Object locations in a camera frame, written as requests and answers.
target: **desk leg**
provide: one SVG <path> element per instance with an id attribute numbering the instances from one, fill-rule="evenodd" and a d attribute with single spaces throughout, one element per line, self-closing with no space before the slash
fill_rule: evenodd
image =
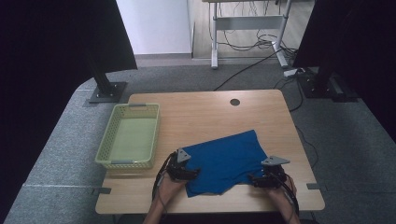
<path id="1" fill-rule="evenodd" d="M 212 69 L 218 69 L 218 28 L 216 26 L 216 21 L 218 19 L 218 4 L 214 3 L 214 5 L 212 21 Z"/>
<path id="2" fill-rule="evenodd" d="M 280 47 L 280 44 L 282 43 L 282 38 L 283 38 L 283 34 L 285 33 L 286 23 L 288 22 L 290 7 L 291 7 L 291 0 L 288 0 L 288 3 L 286 4 L 285 14 L 283 14 L 283 19 L 282 22 L 280 23 L 279 35 L 277 36 L 276 42 L 273 42 L 274 51 L 277 51 L 276 56 L 282 68 L 288 67 L 288 63 L 285 60 L 285 56 L 283 55 L 283 51 Z"/>

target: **gray carpet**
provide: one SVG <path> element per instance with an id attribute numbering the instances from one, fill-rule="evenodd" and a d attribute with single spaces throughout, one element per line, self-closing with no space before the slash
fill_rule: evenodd
<path id="1" fill-rule="evenodd" d="M 141 92 L 213 91 L 243 64 L 145 67 L 108 74 L 126 81 L 120 103 Z M 219 91 L 272 89 L 283 78 L 277 63 L 258 64 Z M 87 106 L 96 84 L 91 79 L 73 94 L 37 160 L 5 223 L 112 223 L 95 213 L 105 169 L 94 162 L 114 104 Z M 281 80 L 288 107 L 302 100 L 295 80 Z M 315 212 L 328 223 L 390 223 L 396 211 L 396 145 L 365 103 L 305 99 L 291 116 L 320 184 L 326 208 Z M 311 214 L 302 212 L 302 217 Z"/>

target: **white desk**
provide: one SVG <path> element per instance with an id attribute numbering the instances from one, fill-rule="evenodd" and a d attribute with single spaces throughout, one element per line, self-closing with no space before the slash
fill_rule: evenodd
<path id="1" fill-rule="evenodd" d="M 279 60 L 282 68 L 288 67 L 288 63 L 285 60 L 280 43 L 285 32 L 286 23 L 289 18 L 289 12 L 291 7 L 291 0 L 288 0 L 286 9 L 283 15 L 275 16 L 257 16 L 257 17 L 218 17 L 218 3 L 227 2 L 241 2 L 236 0 L 202 0 L 203 2 L 213 3 L 213 20 L 212 20 L 212 61 L 211 66 L 213 69 L 218 68 L 218 39 L 217 31 L 219 30 L 260 30 L 260 29 L 277 29 L 279 34 L 276 41 L 274 41 L 273 48 L 276 52 L 276 56 Z"/>

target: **hole in table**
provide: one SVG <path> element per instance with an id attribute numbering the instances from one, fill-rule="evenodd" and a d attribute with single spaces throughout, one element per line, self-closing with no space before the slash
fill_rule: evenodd
<path id="1" fill-rule="evenodd" d="M 238 99 L 232 99 L 232 100 L 230 101 L 230 104 L 231 104 L 231 105 L 237 106 L 237 105 L 240 105 L 241 102 L 240 102 Z"/>

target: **black stand base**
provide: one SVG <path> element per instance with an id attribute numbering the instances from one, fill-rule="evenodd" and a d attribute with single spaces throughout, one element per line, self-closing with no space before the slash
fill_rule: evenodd
<path id="1" fill-rule="evenodd" d="M 98 87 L 93 92 L 90 104 L 98 103 L 118 103 L 122 96 L 122 92 L 125 89 L 126 82 L 110 82 L 112 91 L 110 94 L 102 93 Z"/>
<path id="2" fill-rule="evenodd" d="M 359 95 L 351 90 L 339 76 L 329 78 L 327 90 L 315 89 L 315 77 L 298 77 L 306 98 L 331 98 L 335 102 L 357 102 Z"/>

